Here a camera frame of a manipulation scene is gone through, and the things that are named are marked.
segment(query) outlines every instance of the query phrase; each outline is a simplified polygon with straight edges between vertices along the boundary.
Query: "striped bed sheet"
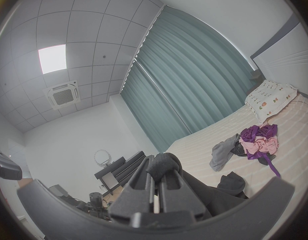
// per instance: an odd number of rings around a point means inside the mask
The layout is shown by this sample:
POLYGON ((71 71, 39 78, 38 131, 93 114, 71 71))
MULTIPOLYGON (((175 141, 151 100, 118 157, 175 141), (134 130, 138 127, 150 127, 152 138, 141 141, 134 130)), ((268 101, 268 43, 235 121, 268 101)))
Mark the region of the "striped bed sheet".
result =
MULTIPOLYGON (((268 239, 292 214, 308 187, 308 99, 298 94, 279 114, 267 121, 278 125, 279 148, 272 163, 282 179, 295 186, 295 192, 284 213, 264 239, 268 239)), ((166 152, 175 154, 184 170, 208 186, 216 187, 222 175, 235 172, 244 178, 244 193, 251 197, 275 176, 269 166, 260 164, 257 159, 247 160, 246 157, 233 155, 224 168, 216 172, 209 162, 213 146, 255 124, 258 124, 256 117, 244 105, 219 122, 176 140, 166 152)))

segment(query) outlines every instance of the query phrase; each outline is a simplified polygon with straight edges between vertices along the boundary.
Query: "white headboard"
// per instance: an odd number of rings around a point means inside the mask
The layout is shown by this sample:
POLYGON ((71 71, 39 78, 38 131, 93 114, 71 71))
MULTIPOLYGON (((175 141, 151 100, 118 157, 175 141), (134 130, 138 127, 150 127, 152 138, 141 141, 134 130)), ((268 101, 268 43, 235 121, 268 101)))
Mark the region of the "white headboard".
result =
POLYGON ((251 59, 266 79, 289 83, 308 95, 308 36, 296 17, 291 18, 287 26, 273 36, 272 44, 270 39, 251 59))

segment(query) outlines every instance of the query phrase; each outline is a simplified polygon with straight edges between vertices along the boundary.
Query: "square ceiling light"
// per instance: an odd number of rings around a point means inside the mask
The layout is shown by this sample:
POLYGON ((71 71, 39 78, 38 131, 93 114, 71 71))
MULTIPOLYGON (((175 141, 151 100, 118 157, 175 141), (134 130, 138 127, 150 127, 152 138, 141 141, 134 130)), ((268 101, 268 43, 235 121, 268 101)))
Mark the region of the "square ceiling light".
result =
POLYGON ((39 49, 38 55, 43 74, 67 68, 66 45, 39 49))

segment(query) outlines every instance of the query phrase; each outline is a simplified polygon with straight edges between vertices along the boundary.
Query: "pillow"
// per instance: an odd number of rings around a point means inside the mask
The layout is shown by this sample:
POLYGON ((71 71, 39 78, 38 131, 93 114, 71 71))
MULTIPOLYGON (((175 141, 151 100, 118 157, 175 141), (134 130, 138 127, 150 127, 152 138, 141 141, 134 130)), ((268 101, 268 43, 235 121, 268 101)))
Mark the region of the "pillow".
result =
POLYGON ((245 99, 245 104, 252 110, 259 123, 279 113, 296 97, 297 89, 288 84, 264 80, 259 87, 245 99))

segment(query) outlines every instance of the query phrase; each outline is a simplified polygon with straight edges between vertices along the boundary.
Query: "ceiling air conditioner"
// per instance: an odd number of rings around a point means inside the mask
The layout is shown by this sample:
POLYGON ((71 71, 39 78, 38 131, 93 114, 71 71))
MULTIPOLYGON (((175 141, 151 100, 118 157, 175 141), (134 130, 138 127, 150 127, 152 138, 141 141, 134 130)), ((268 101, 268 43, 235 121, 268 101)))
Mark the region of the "ceiling air conditioner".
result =
POLYGON ((43 90, 54 110, 80 102, 77 81, 70 81, 43 90))

